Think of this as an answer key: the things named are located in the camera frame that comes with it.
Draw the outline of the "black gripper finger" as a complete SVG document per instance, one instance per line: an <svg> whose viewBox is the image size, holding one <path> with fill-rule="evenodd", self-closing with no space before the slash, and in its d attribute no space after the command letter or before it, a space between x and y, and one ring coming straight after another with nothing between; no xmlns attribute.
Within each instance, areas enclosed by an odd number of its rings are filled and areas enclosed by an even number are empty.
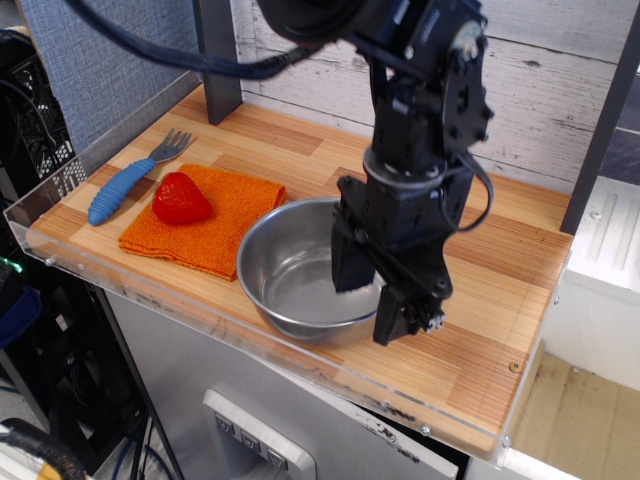
<svg viewBox="0 0 640 480"><path fill-rule="evenodd" d="M423 327L414 299L399 285L386 285L381 290L373 340L387 346L407 335L416 335Z"/></svg>
<svg viewBox="0 0 640 480"><path fill-rule="evenodd" d="M359 243L337 223L331 233L331 274L337 293L369 286L375 275L375 269Z"/></svg>

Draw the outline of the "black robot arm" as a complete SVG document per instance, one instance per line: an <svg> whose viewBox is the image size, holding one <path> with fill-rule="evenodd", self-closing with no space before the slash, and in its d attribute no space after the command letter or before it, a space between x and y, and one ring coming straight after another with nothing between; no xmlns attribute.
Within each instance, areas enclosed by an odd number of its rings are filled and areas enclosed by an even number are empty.
<svg viewBox="0 0 640 480"><path fill-rule="evenodd" d="M453 291L444 260L474 180L471 154L493 113L482 84L487 47L477 1L264 1L268 25L299 47L344 40L366 60L375 113L364 181L338 181L331 237L339 292L384 279L373 338L439 328Z"/></svg>

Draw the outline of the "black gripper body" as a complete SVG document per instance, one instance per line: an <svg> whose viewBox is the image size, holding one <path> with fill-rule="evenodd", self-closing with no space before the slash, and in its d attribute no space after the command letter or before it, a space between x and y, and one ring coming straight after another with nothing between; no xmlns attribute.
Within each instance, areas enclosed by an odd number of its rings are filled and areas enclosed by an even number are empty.
<svg viewBox="0 0 640 480"><path fill-rule="evenodd" d="M365 182L338 181L334 223L359 243L383 287L397 284L414 299L421 330L443 323L442 304L453 293L444 246L461 220L472 178L459 166L424 188L396 188L372 174Z"/></svg>

